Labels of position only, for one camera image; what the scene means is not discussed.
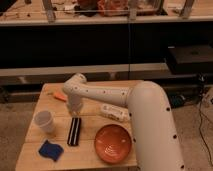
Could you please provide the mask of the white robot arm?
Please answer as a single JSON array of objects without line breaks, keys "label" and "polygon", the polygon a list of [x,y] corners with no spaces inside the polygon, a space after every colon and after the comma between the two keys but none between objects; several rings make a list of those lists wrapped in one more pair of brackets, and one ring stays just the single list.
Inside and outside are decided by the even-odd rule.
[{"label": "white robot arm", "polygon": [[128,108],[140,171],[185,171],[170,103],[158,84],[139,81],[133,87],[94,86],[77,73],[62,90],[68,96],[69,111],[82,107],[82,97]]}]

